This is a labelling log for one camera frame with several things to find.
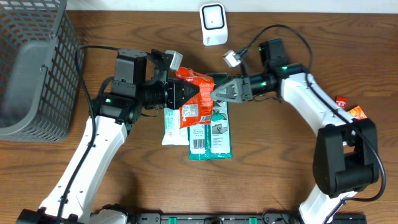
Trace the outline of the red Hacks candy bag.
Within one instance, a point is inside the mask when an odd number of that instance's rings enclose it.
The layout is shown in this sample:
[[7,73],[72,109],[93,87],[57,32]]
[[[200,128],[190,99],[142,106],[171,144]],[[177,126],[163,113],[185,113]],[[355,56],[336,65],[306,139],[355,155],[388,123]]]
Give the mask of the red Hacks candy bag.
[[211,92],[215,87],[214,79],[186,67],[180,67],[175,73],[179,80],[187,81],[200,89],[199,93],[180,107],[180,128],[210,124],[213,109]]

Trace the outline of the white green small packet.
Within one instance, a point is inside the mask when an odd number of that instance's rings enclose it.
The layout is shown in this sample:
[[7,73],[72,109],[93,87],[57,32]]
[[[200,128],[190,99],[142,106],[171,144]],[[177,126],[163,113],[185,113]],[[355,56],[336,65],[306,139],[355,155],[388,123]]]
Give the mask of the white green small packet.
[[188,129],[180,128],[180,110],[171,110],[169,108],[164,109],[164,126],[165,134],[162,140],[162,145],[176,145],[176,146],[187,146],[189,145],[188,140]]

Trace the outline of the green 3M glove package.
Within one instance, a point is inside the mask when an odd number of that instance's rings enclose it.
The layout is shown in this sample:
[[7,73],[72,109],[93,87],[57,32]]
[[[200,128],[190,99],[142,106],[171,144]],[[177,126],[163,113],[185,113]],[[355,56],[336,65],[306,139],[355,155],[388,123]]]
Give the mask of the green 3M glove package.
[[188,140],[190,160],[231,159],[228,103],[214,101],[211,123],[188,127]]

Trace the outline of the red Nescafe packet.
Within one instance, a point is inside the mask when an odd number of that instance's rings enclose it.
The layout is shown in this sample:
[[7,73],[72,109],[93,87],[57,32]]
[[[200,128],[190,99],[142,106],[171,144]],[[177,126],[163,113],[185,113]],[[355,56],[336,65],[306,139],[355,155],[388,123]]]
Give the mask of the red Nescafe packet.
[[345,110],[348,100],[343,96],[336,96],[335,102],[340,108]]

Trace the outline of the orange box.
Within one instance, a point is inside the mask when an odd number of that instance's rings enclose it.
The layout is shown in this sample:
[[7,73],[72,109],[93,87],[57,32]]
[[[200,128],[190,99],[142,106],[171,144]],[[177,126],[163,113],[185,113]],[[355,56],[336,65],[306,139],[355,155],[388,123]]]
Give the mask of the orange box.
[[351,110],[348,111],[349,114],[353,115],[356,119],[366,119],[364,111],[360,106],[355,106]]

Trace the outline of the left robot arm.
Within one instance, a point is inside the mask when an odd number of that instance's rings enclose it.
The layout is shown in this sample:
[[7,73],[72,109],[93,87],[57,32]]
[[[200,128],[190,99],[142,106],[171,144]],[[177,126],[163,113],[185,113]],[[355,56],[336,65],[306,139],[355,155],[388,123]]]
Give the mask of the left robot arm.
[[169,78],[182,54],[118,49],[115,74],[105,79],[96,98],[88,98],[90,117],[83,137],[61,179],[38,210],[24,209],[17,223],[134,223],[135,216],[118,204],[93,213],[93,204],[108,167],[124,144],[142,110],[176,110],[199,87]]

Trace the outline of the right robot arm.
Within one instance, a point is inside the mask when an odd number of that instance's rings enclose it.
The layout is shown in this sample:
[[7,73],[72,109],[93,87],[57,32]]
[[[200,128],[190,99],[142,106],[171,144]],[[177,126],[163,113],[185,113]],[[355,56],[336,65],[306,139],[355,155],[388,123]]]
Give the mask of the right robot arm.
[[248,75],[243,58],[230,50],[224,60],[230,67],[240,66],[242,75],[217,84],[211,98],[242,103],[274,92],[292,105],[315,133],[313,157],[315,186],[295,215],[273,214],[284,223],[332,223],[335,214],[348,201],[358,201],[358,192],[381,182],[384,193],[386,174],[378,155],[376,125],[357,119],[338,106],[316,83],[309,67],[291,63],[280,39],[259,46],[264,72]]

